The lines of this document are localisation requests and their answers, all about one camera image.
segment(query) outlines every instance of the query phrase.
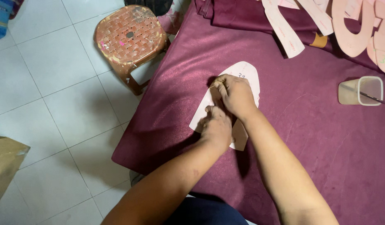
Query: tile grout line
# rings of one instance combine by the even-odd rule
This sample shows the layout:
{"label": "tile grout line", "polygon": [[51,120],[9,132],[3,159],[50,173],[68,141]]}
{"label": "tile grout line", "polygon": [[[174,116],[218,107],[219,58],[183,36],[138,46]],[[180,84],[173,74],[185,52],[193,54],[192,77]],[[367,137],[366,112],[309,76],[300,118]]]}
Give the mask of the tile grout line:
{"label": "tile grout line", "polygon": [[73,23],[73,21],[72,21],[72,18],[70,18],[70,15],[69,15],[69,13],[67,12],[67,9],[66,9],[66,6],[65,6],[65,4],[63,3],[63,1],[62,1],[62,0],[60,0],[60,2],[62,3],[62,5],[63,5],[63,8],[65,8],[66,14],[68,14],[68,17],[69,17],[69,19],[70,19],[70,22],[71,22],[71,23],[72,23],[72,25],[73,25],[74,23]]}
{"label": "tile grout line", "polygon": [[[52,155],[50,155],[50,156],[47,156],[47,157],[45,157],[45,158],[43,158],[43,159],[40,159],[40,160],[36,161],[35,163],[37,163],[37,162],[39,162],[39,161],[42,161],[42,160],[44,160],[44,159],[46,159],[46,158],[48,158],[48,157],[54,156],[54,155],[56,155],[56,154],[58,154],[58,153],[61,153],[61,152],[65,151],[66,149],[67,149],[67,148],[65,148],[64,150],[58,151],[58,152],[55,153],[55,154],[52,154]],[[29,166],[31,166],[31,165],[33,165],[33,164],[35,164],[35,163],[32,163],[32,164],[30,164],[30,165],[27,165],[27,166],[25,166],[25,167],[23,167],[23,168],[21,168],[21,169],[24,169],[24,168],[26,168],[26,167],[29,167]]]}
{"label": "tile grout line", "polygon": [[[72,20],[70,19],[70,16],[69,16],[70,22],[71,22],[72,24],[70,24],[70,25],[67,25],[67,26],[64,26],[64,27],[62,27],[62,28],[59,28],[59,29],[57,29],[57,30],[54,30],[54,31],[48,32],[48,33],[46,33],[46,34],[42,34],[42,35],[40,35],[40,36],[37,36],[37,37],[35,37],[35,38],[31,38],[31,39],[29,39],[29,40],[26,40],[26,41],[30,41],[30,40],[33,40],[33,39],[39,38],[39,37],[41,37],[41,36],[44,36],[44,35],[50,34],[50,33],[52,33],[52,32],[58,31],[58,30],[60,30],[60,29],[63,29],[63,28],[69,27],[69,26],[71,26],[71,25],[74,25],[74,24],[78,24],[78,23],[81,23],[81,22],[83,22],[83,21],[86,21],[86,20],[89,20],[89,19],[92,19],[92,18],[95,18],[95,17],[97,17],[97,16],[94,16],[94,17],[91,17],[91,18],[88,18],[88,19],[82,20],[82,21],[80,21],[80,22],[77,22],[77,23],[73,23],[73,22],[72,22]],[[22,42],[20,42],[20,43],[16,43],[16,42],[15,42],[15,45],[18,45],[18,44],[22,44],[22,43],[25,43],[26,41],[22,41]]]}
{"label": "tile grout line", "polygon": [[9,48],[11,48],[11,47],[13,47],[13,46],[15,46],[16,45],[16,43],[14,44],[14,45],[11,45],[11,46],[9,46],[9,47],[6,47],[5,49],[9,49]]}
{"label": "tile grout line", "polygon": [[48,109],[48,112],[49,112],[49,114],[51,115],[52,121],[54,121],[54,124],[55,124],[55,126],[56,126],[56,129],[58,129],[58,132],[59,132],[59,134],[60,134],[60,137],[62,138],[63,142],[65,143],[66,148],[69,149],[69,147],[68,147],[67,144],[66,144],[65,139],[64,139],[63,136],[62,136],[62,133],[61,133],[60,130],[59,130],[58,125],[56,125],[55,119],[54,119],[54,117],[52,116],[51,111],[49,110],[48,106],[46,105],[46,102],[45,102],[45,99],[44,99],[44,98],[43,98],[43,101],[44,101],[44,104],[45,104],[46,109]]}
{"label": "tile grout line", "polygon": [[106,95],[106,98],[107,98],[108,101],[109,101],[110,107],[112,107],[112,110],[113,110],[113,113],[114,113],[115,116],[116,116],[116,119],[118,119],[118,122],[119,122],[120,126],[122,126],[122,123],[120,122],[119,117],[117,116],[117,114],[116,114],[116,112],[115,112],[115,109],[113,108],[112,103],[111,103],[110,100],[109,100],[108,94],[106,93],[105,88],[104,88],[104,86],[102,85],[101,80],[99,79],[99,77],[98,77],[98,80],[99,80],[99,83],[101,84],[102,89],[103,89],[104,92],[105,92],[105,95]]}
{"label": "tile grout line", "polygon": [[[39,99],[33,100],[33,101],[29,102],[29,103],[35,102],[35,101],[40,100],[40,99],[42,99],[42,97],[39,98]],[[23,105],[21,105],[21,106],[18,106],[18,107],[16,107],[16,108],[13,108],[13,109],[11,109],[11,110],[8,110],[8,111],[6,111],[6,112],[4,112],[4,113],[10,112],[10,111],[15,110],[15,109],[17,109],[17,108],[20,108],[20,107],[22,107],[22,106],[25,106],[25,105],[27,105],[27,104],[29,104],[29,103],[23,104]]]}
{"label": "tile grout line", "polygon": [[40,89],[39,89],[39,87],[37,86],[36,81],[34,80],[33,75],[31,75],[30,69],[29,69],[29,67],[27,66],[27,63],[26,63],[26,61],[25,61],[25,58],[23,58],[23,55],[22,55],[22,53],[20,52],[20,49],[19,49],[19,47],[18,47],[17,45],[16,45],[16,48],[17,48],[17,50],[18,50],[18,52],[19,52],[19,54],[20,54],[20,57],[22,57],[23,62],[24,62],[25,65],[26,65],[27,71],[29,72],[29,74],[30,74],[30,76],[31,76],[31,79],[33,79],[33,82],[34,82],[34,84],[35,84],[35,86],[36,86],[37,90],[39,91],[40,96],[41,96],[41,98],[42,98],[43,95],[41,94]]}
{"label": "tile grout line", "polygon": [[[54,30],[54,31],[48,32],[48,33],[46,33],[46,34],[40,35],[40,36],[38,36],[38,37],[35,37],[35,38],[31,38],[31,39],[29,39],[29,40],[26,40],[26,41],[30,41],[30,40],[33,40],[33,39],[39,38],[39,37],[41,37],[41,36],[44,36],[44,35],[50,34],[50,33],[52,33],[52,32],[55,32],[55,31],[61,30],[61,29],[63,29],[63,28],[59,28],[59,29],[57,29],[57,30]],[[20,43],[16,43],[16,45],[18,45],[18,44],[23,44],[23,43],[25,43],[26,41],[23,41],[23,42],[20,42]]]}
{"label": "tile grout line", "polygon": [[[73,207],[76,207],[76,206],[80,205],[81,203],[83,203],[83,202],[85,202],[85,201],[88,201],[88,200],[90,200],[90,199],[92,199],[92,197],[90,197],[89,199],[84,200],[84,201],[80,202],[79,204],[76,204],[76,205],[74,205],[74,206],[72,206],[72,207],[70,207],[70,208],[68,208],[68,209],[66,209],[66,210],[69,210],[69,209],[71,209],[71,208],[73,208]],[[62,212],[60,212],[60,213],[58,213],[58,214],[56,214],[56,215],[53,215],[52,217],[57,216],[57,215],[59,215],[59,214],[65,212],[66,210],[64,210],[64,211],[62,211]],[[38,225],[38,224],[40,224],[40,223],[42,223],[42,222],[44,222],[44,221],[46,221],[46,220],[49,220],[49,219],[52,218],[52,217],[49,217],[48,219],[45,219],[45,220],[43,220],[43,221],[37,223],[36,225]]]}
{"label": "tile grout line", "polygon": [[[83,80],[83,81],[80,81],[80,82],[78,82],[78,83],[72,84],[72,85],[70,85],[69,87],[65,87],[64,89],[70,88],[71,86],[75,86],[76,84],[80,84],[81,82],[84,82],[84,81],[86,81],[86,80],[92,79],[92,78],[94,78],[94,77],[96,77],[96,76],[97,76],[97,75],[95,75],[95,76],[93,76],[93,77],[90,77],[90,78],[88,78],[88,79],[85,79],[85,80]],[[59,91],[64,90],[64,89],[57,90],[57,91],[55,91],[55,92],[53,92],[53,93],[51,93],[51,94],[49,94],[49,95],[55,94],[56,92],[59,92]]]}
{"label": "tile grout line", "polygon": [[[29,205],[27,204],[27,202],[26,202],[26,200],[25,200],[25,197],[23,196],[23,193],[20,191],[20,188],[19,188],[19,186],[17,185],[17,183],[16,183],[16,181],[15,181],[15,177],[13,177],[13,182],[15,183],[15,185],[16,185],[16,187],[17,187],[17,189],[18,189],[18,191],[19,191],[19,193],[20,193],[20,195],[22,196],[22,199],[23,199],[23,201],[25,202],[25,204],[26,204],[26,206],[27,206],[27,209],[29,209],[30,210],[30,207],[29,207]],[[34,213],[30,210],[30,212],[31,212],[31,216],[33,217],[33,220],[34,220]]]}
{"label": "tile grout line", "polygon": [[80,176],[81,176],[81,178],[83,179],[83,181],[84,181],[84,184],[86,185],[86,187],[87,187],[87,190],[89,191],[89,193],[90,193],[90,195],[91,195],[91,197],[93,196],[92,194],[91,194],[91,191],[90,191],[90,188],[88,187],[88,185],[87,185],[87,183],[86,183],[86,181],[85,181],[85,179],[84,179],[84,177],[83,177],[83,174],[81,174],[81,172],[80,172],[80,169],[79,169],[79,167],[77,166],[77,163],[76,163],[76,161],[75,161],[75,158],[73,158],[73,155],[72,155],[72,153],[70,152],[70,150],[68,149],[68,151],[69,151],[69,153],[70,153],[70,156],[72,157],[72,159],[73,159],[73,162],[75,163],[75,165],[76,165],[76,168],[77,168],[77,170],[79,171],[79,173],[80,173]]}
{"label": "tile grout line", "polygon": [[95,206],[96,206],[96,208],[98,209],[98,212],[99,212],[99,214],[101,214],[101,217],[102,217],[102,219],[104,219],[104,217],[102,216],[102,213],[101,213],[101,211],[99,210],[99,207],[98,207],[98,205],[96,204],[96,202],[95,202],[95,199],[94,199],[94,197],[91,197],[92,199],[93,199],[93,201],[94,201],[94,203],[95,203]]}
{"label": "tile grout line", "polygon": [[87,53],[86,47],[84,47],[84,44],[83,44],[83,42],[81,41],[81,38],[80,38],[80,36],[79,36],[79,33],[77,32],[77,30],[76,30],[74,24],[73,24],[73,28],[75,29],[75,32],[76,32],[77,36],[79,37],[81,46],[83,46],[84,52],[86,53],[86,55],[87,55],[87,57],[88,57],[88,59],[89,59],[89,61],[90,61],[90,63],[91,63],[91,66],[93,67],[93,70],[94,70],[95,74],[98,76],[98,74],[96,73],[96,70],[95,70],[95,68],[94,68],[94,65],[93,65],[92,62],[91,62],[90,56],[89,56],[89,54]]}
{"label": "tile grout line", "polygon": [[82,142],[80,142],[80,143],[83,143],[83,142],[85,142],[85,141],[88,141],[88,140],[90,140],[91,138],[95,138],[95,137],[98,136],[98,135],[95,135],[95,136],[93,136],[93,137],[90,137],[89,139],[84,140],[84,141],[82,141]]}
{"label": "tile grout line", "polygon": [[[115,188],[116,186],[118,186],[118,185],[121,185],[121,184],[123,184],[124,182],[121,182],[120,184],[117,184],[117,185],[115,185],[115,186],[113,186],[113,187],[109,188],[109,189],[108,189],[108,190],[106,190],[106,191],[109,191],[110,189],[112,189],[112,188]],[[101,192],[101,193],[99,193],[99,194],[95,195],[94,197],[96,197],[96,196],[98,196],[98,195],[100,195],[100,194],[102,194],[102,193],[104,193],[104,192],[106,192],[106,191],[103,191],[103,192]],[[99,207],[98,207],[98,205],[96,204],[96,202],[95,202],[95,205],[96,205],[96,207],[98,208],[98,211],[99,211],[99,213],[100,213],[100,214],[101,214],[101,216],[102,216],[102,219],[104,219],[104,216],[102,215],[101,211],[99,210]]]}
{"label": "tile grout line", "polygon": [[[109,130],[106,130],[106,131],[104,131],[104,132],[102,132],[102,133],[100,133],[100,134],[98,134],[98,135],[101,135],[101,134],[103,134],[103,133],[105,133],[105,132],[107,132],[107,131],[110,131],[110,130],[112,130],[112,129],[118,127],[118,126],[115,126],[115,127],[111,128],[111,129],[109,129]],[[91,138],[95,138],[95,137],[98,136],[98,135],[95,135],[95,136],[90,137],[89,139],[86,139],[86,140],[84,140],[84,141],[82,141],[82,142],[80,142],[80,143],[77,143],[77,144],[75,144],[75,145],[72,145],[72,146],[70,146],[69,148],[71,148],[71,147],[73,147],[73,146],[76,146],[76,145],[78,145],[78,144],[81,144],[81,143],[83,143],[83,142],[85,142],[85,141],[88,141],[88,140],[90,140]],[[55,153],[55,154],[52,154],[52,155],[50,155],[50,156],[47,156],[47,157],[45,157],[45,158],[43,158],[43,159],[40,159],[40,160],[38,160],[38,161],[36,161],[36,162],[34,162],[34,163],[28,165],[28,166],[31,166],[31,165],[33,165],[33,164],[35,164],[35,163],[37,163],[37,162],[39,162],[39,161],[41,161],[41,160],[44,160],[44,159],[46,159],[46,158],[48,158],[48,157],[51,157],[51,156],[56,155],[56,154],[58,154],[58,153],[60,153],[60,152],[63,152],[63,151],[65,151],[66,149],[61,150],[61,151],[59,151],[59,152],[57,152],[57,153]]]}

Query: maroon cloth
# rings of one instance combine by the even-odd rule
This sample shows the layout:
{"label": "maroon cloth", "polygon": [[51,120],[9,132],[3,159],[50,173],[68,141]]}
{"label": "maroon cloth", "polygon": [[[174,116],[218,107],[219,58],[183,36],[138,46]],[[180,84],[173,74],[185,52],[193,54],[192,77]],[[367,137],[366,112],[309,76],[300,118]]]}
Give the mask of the maroon cloth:
{"label": "maroon cloth", "polygon": [[[262,2],[260,1],[195,0],[195,5],[199,15],[212,20],[212,26],[266,33],[272,33],[273,31],[272,26],[266,18]],[[298,10],[279,6],[279,10],[302,43],[305,45],[312,44],[318,28],[310,15],[304,9]],[[354,34],[360,32],[361,26],[357,20],[345,18],[345,25]],[[329,35],[327,44],[322,49],[340,58],[345,58],[372,70],[382,72],[378,66],[371,61],[366,51],[363,51],[362,54],[354,58],[343,53],[333,34]]]}
{"label": "maroon cloth", "polygon": [[[211,26],[193,5],[112,160],[147,175],[186,151],[200,137],[189,124],[209,84],[240,61],[257,69],[260,110],[340,224],[385,224],[385,105],[337,98],[345,79],[379,76],[385,88],[385,75],[310,46],[284,59],[271,35]],[[192,191],[223,199],[256,224],[279,224],[250,141],[243,152],[226,151]]]}

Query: clear plastic container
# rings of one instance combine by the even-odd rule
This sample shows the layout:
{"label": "clear plastic container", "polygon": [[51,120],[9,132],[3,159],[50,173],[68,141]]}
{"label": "clear plastic container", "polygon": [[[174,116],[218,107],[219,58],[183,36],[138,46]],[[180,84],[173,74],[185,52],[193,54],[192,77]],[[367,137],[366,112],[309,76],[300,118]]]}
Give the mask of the clear plastic container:
{"label": "clear plastic container", "polygon": [[339,84],[339,102],[343,105],[377,106],[381,103],[360,94],[383,100],[383,81],[377,76],[363,76]]}

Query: plastic stool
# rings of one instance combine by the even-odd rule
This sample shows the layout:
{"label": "plastic stool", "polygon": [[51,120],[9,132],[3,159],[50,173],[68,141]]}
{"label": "plastic stool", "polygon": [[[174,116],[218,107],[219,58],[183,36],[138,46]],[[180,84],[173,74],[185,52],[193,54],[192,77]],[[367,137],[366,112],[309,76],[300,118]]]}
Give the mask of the plastic stool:
{"label": "plastic stool", "polygon": [[138,84],[131,71],[166,51],[170,41],[152,11],[129,5],[101,20],[94,41],[116,74],[135,95],[149,81]]}

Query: floor tile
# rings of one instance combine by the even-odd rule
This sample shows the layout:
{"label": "floor tile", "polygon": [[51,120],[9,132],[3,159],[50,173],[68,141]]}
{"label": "floor tile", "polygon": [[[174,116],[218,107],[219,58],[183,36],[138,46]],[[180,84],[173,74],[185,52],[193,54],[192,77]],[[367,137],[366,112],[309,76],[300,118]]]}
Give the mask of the floor tile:
{"label": "floor tile", "polygon": [[99,225],[101,222],[102,216],[94,200],[90,198],[39,225]]}
{"label": "floor tile", "polygon": [[71,24],[61,0],[25,0],[8,28],[19,44]]}
{"label": "floor tile", "polygon": [[113,70],[98,76],[120,123],[131,120],[140,101]]}
{"label": "floor tile", "polygon": [[130,121],[129,122],[125,122],[124,124],[122,124],[123,131],[126,130],[127,125],[129,125],[129,123],[130,123]]}
{"label": "floor tile", "polygon": [[15,41],[13,40],[9,30],[7,30],[5,37],[0,39],[0,50],[9,48],[14,45],[15,45]]}
{"label": "floor tile", "polygon": [[68,147],[120,125],[98,77],[44,100]]}
{"label": "floor tile", "polygon": [[32,222],[32,213],[12,180],[0,200],[0,225],[29,225]]}
{"label": "floor tile", "polygon": [[42,96],[96,76],[73,26],[18,46]]}
{"label": "floor tile", "polygon": [[91,63],[93,64],[92,66],[94,67],[97,74],[105,73],[106,71],[110,71],[112,69],[93,40],[94,31],[97,24],[112,12],[105,13],[104,15],[96,16],[94,18],[75,24],[77,34],[79,35],[81,43],[83,43]]}
{"label": "floor tile", "polygon": [[119,9],[125,6],[124,0],[62,0],[72,22],[80,21]]}
{"label": "floor tile", "polygon": [[19,170],[15,182],[33,215],[42,222],[91,197],[68,150]]}
{"label": "floor tile", "polygon": [[189,9],[191,0],[179,0],[181,4],[181,8],[184,11],[184,14],[187,13],[187,10]]}
{"label": "floor tile", "polygon": [[174,34],[171,34],[168,37],[169,37],[170,43],[172,43],[176,36]]}
{"label": "floor tile", "polygon": [[129,169],[110,159],[122,135],[122,127],[117,126],[69,148],[93,196],[129,179]]}
{"label": "floor tile", "polygon": [[41,98],[16,46],[0,51],[0,114]]}
{"label": "floor tile", "polygon": [[158,69],[160,61],[164,56],[165,53],[162,53],[154,59],[151,59],[150,61],[137,67],[135,70],[131,71],[131,76],[136,80],[138,84],[144,84],[146,81],[151,79],[152,75],[154,75],[156,69]]}
{"label": "floor tile", "polygon": [[248,221],[248,220],[245,220],[245,221],[248,223],[248,225],[256,225],[255,223],[250,222],[250,221]]}
{"label": "floor tile", "polygon": [[94,197],[95,203],[104,218],[130,188],[130,181],[125,181]]}
{"label": "floor tile", "polygon": [[172,9],[173,9],[173,11],[177,11],[177,12],[180,12],[181,14],[184,14],[183,9],[181,8],[180,1],[181,0],[174,0],[173,3],[175,3],[175,4],[172,6]]}
{"label": "floor tile", "polygon": [[20,168],[66,149],[43,99],[1,114],[0,136],[31,147]]}

